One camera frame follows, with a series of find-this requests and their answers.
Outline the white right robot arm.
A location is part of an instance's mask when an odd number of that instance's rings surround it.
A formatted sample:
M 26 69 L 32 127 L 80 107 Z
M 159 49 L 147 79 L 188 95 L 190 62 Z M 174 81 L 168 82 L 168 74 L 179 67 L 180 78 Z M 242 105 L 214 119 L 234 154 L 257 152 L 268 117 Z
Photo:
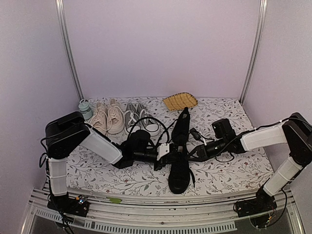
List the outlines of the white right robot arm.
M 237 201 L 234 211 L 239 217 L 277 208 L 275 195 L 282 191 L 312 162 L 312 126 L 300 113 L 276 123 L 236 134 L 227 118 L 212 123 L 215 141 L 196 146 L 188 161 L 204 162 L 222 153 L 243 154 L 259 148 L 285 145 L 289 156 L 257 190 L 255 198 Z

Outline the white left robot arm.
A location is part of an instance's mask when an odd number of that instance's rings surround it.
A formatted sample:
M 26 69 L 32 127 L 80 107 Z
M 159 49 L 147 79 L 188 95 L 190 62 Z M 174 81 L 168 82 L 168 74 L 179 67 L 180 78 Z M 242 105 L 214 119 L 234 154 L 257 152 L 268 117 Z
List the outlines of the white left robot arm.
M 80 112 L 73 112 L 48 123 L 45 137 L 40 141 L 45 149 L 39 160 L 46 167 L 49 181 L 47 207 L 60 213 L 86 216 L 89 202 L 83 195 L 70 198 L 66 183 L 66 162 L 70 153 L 82 146 L 118 169 L 131 167 L 135 161 L 153 163 L 159 170 L 174 160 L 174 150 L 169 143 L 153 144 L 151 135 L 144 130 L 130 133 L 117 144 L 88 124 Z

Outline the black front canvas sneaker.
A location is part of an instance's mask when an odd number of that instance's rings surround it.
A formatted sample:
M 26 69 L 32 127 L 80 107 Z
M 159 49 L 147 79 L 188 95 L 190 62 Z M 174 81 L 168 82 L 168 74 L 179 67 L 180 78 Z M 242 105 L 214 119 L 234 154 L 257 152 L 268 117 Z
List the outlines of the black front canvas sneaker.
M 186 144 L 178 147 L 180 155 L 177 160 L 171 164 L 170 174 L 168 177 L 169 189 L 173 194 L 184 193 L 192 180 L 195 187 L 195 176 L 190 169 L 189 162 L 186 159 L 188 150 Z

